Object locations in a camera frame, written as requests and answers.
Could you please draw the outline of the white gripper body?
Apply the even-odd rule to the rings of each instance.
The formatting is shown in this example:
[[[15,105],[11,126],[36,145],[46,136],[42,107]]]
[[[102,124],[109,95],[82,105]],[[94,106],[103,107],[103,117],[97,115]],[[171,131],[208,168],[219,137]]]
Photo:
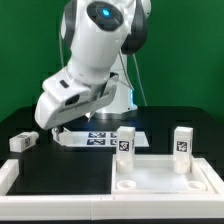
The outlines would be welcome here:
[[[35,120],[45,130],[63,125],[76,118],[109,105],[116,93],[118,74],[111,73],[103,85],[86,86],[72,79],[66,68],[43,82]]]

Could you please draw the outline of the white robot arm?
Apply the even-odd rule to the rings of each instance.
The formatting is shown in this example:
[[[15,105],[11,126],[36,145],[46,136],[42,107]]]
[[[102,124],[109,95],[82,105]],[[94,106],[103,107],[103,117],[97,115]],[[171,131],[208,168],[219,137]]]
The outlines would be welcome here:
[[[71,52],[66,66],[43,84],[35,120],[57,128],[113,101],[119,75],[111,70],[117,56],[133,54],[147,39],[150,0],[70,0],[60,37]]]

